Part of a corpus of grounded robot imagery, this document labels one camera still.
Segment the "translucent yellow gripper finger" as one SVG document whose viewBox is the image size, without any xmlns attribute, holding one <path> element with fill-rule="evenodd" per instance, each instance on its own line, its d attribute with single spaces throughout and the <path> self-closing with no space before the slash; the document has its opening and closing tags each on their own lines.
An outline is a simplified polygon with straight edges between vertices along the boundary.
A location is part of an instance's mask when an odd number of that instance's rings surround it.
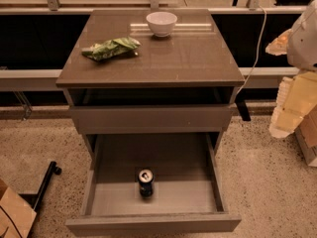
<svg viewBox="0 0 317 238">
<path fill-rule="evenodd" d="M 288 44 L 288 37 L 291 34 L 291 30 L 288 29 L 281 33 L 277 38 L 275 38 L 271 43 L 269 43 L 266 48 L 265 52 L 267 54 L 273 56 L 282 56 L 287 54 L 287 44 Z"/>
<path fill-rule="evenodd" d="M 270 134 L 277 139 L 292 134 L 316 105 L 315 72 L 300 73 L 293 78 L 284 77 L 278 88 L 276 107 L 270 120 Z"/>
</svg>

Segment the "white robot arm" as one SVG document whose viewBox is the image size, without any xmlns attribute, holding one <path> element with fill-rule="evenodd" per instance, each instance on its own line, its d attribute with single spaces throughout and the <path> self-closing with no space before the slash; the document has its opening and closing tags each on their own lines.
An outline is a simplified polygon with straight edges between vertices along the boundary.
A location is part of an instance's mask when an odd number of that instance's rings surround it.
<svg viewBox="0 0 317 238">
<path fill-rule="evenodd" d="M 299 69 L 296 76 L 286 76 L 279 84 L 269 125 L 274 138 L 285 138 L 317 104 L 317 0 L 307 6 L 289 30 L 269 43 L 265 51 L 274 56 L 286 55 L 287 62 Z"/>
</svg>

